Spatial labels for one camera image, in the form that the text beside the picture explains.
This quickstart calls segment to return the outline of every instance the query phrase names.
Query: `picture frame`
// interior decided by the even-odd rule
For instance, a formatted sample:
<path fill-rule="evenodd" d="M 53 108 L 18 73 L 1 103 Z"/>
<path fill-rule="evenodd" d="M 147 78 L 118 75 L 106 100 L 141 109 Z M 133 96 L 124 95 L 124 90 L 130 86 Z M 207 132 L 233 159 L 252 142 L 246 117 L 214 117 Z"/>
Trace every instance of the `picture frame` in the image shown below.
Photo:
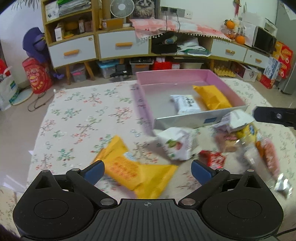
<path fill-rule="evenodd" d="M 159 18 L 160 0 L 133 0 L 133 2 L 135 9 L 130 18 Z"/>

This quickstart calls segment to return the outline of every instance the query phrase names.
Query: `electric fan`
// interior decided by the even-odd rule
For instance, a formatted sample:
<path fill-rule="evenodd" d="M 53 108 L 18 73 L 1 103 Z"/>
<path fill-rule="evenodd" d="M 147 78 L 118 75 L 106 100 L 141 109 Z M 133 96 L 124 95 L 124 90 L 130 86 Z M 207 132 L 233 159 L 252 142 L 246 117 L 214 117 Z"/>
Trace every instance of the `electric fan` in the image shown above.
<path fill-rule="evenodd" d="M 117 18 L 123 18 L 123 26 L 129 27 L 126 23 L 126 17 L 131 15 L 135 9 L 133 0 L 113 0 L 110 4 L 111 13 Z"/>

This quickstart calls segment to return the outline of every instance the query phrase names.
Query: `white drawer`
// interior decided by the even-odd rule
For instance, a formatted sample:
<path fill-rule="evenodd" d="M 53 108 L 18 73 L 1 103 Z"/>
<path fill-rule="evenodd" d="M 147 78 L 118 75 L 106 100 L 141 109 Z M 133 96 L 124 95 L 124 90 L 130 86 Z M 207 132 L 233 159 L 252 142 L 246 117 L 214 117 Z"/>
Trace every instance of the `white drawer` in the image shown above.
<path fill-rule="evenodd" d="M 269 60 L 269 57 L 248 49 L 244 62 L 246 64 L 255 65 L 265 69 L 267 66 L 268 60 Z"/>
<path fill-rule="evenodd" d="M 112 58 L 149 53 L 149 40 L 140 40 L 135 31 L 99 34 L 101 58 Z"/>
<path fill-rule="evenodd" d="M 212 45 L 212 55 L 229 58 L 233 60 L 238 60 L 243 62 L 244 56 L 246 54 L 247 49 L 236 44 L 232 44 L 229 41 L 223 41 L 214 39 Z"/>
<path fill-rule="evenodd" d="M 64 54 L 75 51 L 76 53 L 65 56 Z M 94 36 L 86 36 L 70 40 L 49 47 L 50 57 L 54 68 L 96 58 Z"/>

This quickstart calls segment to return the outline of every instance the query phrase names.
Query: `yellow wrapper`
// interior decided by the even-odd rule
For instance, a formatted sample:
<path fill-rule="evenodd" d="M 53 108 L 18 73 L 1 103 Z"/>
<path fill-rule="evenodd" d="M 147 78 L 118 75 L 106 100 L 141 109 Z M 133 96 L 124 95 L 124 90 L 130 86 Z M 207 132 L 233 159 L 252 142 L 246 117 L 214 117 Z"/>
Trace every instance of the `yellow wrapper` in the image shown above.
<path fill-rule="evenodd" d="M 240 131 L 237 131 L 237 138 L 241 139 L 243 137 L 248 137 L 250 141 L 257 142 L 258 129 L 251 123 Z"/>
<path fill-rule="evenodd" d="M 195 86 L 193 89 L 201 96 L 209 110 L 231 108 L 228 99 L 214 85 Z"/>
<path fill-rule="evenodd" d="M 105 173 L 134 191 L 138 199 L 157 199 L 174 175 L 176 165 L 141 164 L 133 158 L 119 136 L 114 136 L 93 162 L 102 160 Z"/>

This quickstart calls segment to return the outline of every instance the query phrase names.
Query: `pink box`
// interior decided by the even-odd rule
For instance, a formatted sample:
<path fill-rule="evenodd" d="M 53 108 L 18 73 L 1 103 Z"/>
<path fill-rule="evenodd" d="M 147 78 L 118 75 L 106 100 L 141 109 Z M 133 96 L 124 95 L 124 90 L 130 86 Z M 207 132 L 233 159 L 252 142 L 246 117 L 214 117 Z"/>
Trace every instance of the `pink box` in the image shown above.
<path fill-rule="evenodd" d="M 245 111 L 247 105 L 243 100 L 210 70 L 178 69 L 158 70 L 137 73 L 137 83 L 146 112 L 154 129 L 166 130 L 170 127 L 198 128 L 212 125 L 236 109 Z M 229 100 L 232 108 L 208 110 L 192 85 L 215 85 Z M 171 95 L 193 95 L 201 108 L 197 114 L 177 115 Z"/>

